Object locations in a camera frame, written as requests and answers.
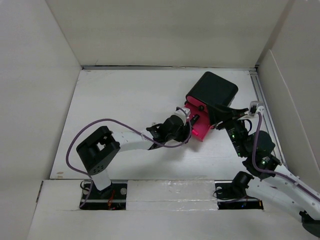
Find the pink drawer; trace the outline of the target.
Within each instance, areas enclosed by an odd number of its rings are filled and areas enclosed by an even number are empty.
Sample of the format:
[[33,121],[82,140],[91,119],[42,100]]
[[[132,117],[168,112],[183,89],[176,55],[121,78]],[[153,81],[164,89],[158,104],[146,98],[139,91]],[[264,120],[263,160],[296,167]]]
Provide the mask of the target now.
[[198,121],[192,125],[192,129],[195,129],[198,132],[198,136],[193,135],[192,136],[197,139],[200,142],[203,142],[207,134],[213,130],[215,127],[210,124],[209,116],[207,112],[204,111],[198,111],[196,110],[195,107],[188,106],[185,104],[185,108],[189,108],[191,113],[190,113],[190,120],[194,115],[199,115],[200,118]]
[[207,104],[205,102],[190,95],[186,97],[186,105],[195,108],[199,112],[208,112]]

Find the black drawer organizer box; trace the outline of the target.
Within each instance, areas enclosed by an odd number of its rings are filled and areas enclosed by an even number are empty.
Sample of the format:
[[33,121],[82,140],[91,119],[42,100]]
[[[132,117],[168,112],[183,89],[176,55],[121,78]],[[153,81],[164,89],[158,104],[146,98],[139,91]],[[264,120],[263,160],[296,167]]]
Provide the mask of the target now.
[[234,83],[207,71],[186,94],[185,98],[192,96],[207,105],[229,106],[238,90],[239,88]]

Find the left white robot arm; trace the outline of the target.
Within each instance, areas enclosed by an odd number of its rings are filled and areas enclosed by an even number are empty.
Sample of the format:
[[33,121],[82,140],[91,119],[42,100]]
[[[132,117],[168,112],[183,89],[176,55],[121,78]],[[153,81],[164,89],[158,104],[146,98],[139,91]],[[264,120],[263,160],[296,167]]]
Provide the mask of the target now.
[[118,153],[178,148],[186,144],[192,135],[192,123],[188,116],[171,115],[164,123],[148,127],[142,132],[117,120],[103,118],[85,126],[76,134],[73,141],[75,142],[86,129],[100,122],[113,122],[130,130],[112,132],[107,126],[100,126],[76,147],[86,173],[93,181],[95,194],[103,199],[112,191],[112,181],[107,167]]

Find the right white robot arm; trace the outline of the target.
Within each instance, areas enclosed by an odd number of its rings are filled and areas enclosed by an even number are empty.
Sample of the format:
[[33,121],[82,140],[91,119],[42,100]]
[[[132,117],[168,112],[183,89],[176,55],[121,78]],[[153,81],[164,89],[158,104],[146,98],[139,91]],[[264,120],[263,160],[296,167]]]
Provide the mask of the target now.
[[213,195],[228,203],[248,197],[269,202],[297,219],[310,234],[320,236],[320,194],[291,173],[272,152],[270,135],[261,130],[265,105],[252,101],[249,108],[221,104],[207,106],[210,123],[226,130],[245,171]]

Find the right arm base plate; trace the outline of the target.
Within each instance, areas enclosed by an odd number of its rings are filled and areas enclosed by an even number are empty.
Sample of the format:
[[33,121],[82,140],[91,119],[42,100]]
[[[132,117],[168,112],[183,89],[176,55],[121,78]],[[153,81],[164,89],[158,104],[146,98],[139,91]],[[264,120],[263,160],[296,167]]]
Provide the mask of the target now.
[[264,205],[260,199],[236,193],[231,181],[217,180],[214,182],[215,190],[212,194],[217,200],[218,210],[263,210]]

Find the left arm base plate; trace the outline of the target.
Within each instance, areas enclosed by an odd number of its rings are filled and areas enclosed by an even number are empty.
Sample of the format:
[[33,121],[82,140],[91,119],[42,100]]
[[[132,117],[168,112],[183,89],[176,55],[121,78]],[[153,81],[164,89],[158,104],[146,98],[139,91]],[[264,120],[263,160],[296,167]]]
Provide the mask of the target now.
[[121,211],[126,209],[127,203],[127,181],[114,181],[106,190],[99,191],[95,185],[91,187],[88,180],[80,183],[81,199],[79,208],[92,211]]

